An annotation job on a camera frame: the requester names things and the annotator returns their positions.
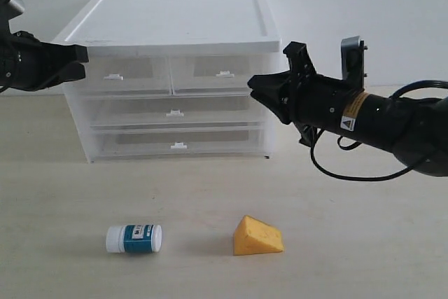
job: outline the pill bottle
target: pill bottle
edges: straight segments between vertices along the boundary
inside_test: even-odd
[[[115,225],[107,230],[106,250],[109,253],[153,253],[162,247],[160,225]]]

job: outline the yellow cheese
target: yellow cheese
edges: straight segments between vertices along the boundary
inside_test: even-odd
[[[233,234],[233,254],[235,256],[274,253],[284,250],[280,230],[247,215],[243,217]]]

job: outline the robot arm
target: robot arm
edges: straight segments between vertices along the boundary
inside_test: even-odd
[[[283,124],[293,123],[300,143],[310,147],[311,160],[324,174],[349,181],[386,181],[415,170],[448,176],[448,98],[410,99],[405,93],[422,88],[448,89],[448,82],[420,81],[381,97],[364,90],[364,41],[359,36],[341,44],[342,80],[316,72],[304,43],[292,42],[283,53],[290,69],[256,75],[248,86],[252,98],[271,110]],[[333,174],[317,163],[314,148],[325,132],[340,135],[338,144],[350,151],[361,144],[394,156],[407,168],[380,177]],[[341,138],[355,141],[341,146]]]
[[[0,92],[37,91],[85,78],[87,48],[40,42],[32,34],[11,34],[9,20],[23,14],[21,0],[0,0]]]

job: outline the white storage drawers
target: white storage drawers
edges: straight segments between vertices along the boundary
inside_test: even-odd
[[[247,87],[278,71],[266,0],[91,0],[53,42],[89,51],[64,92],[90,162],[271,154],[274,120]]]

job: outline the blue label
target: blue label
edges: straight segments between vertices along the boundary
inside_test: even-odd
[[[125,251],[129,253],[153,252],[154,225],[127,225],[123,239]]]

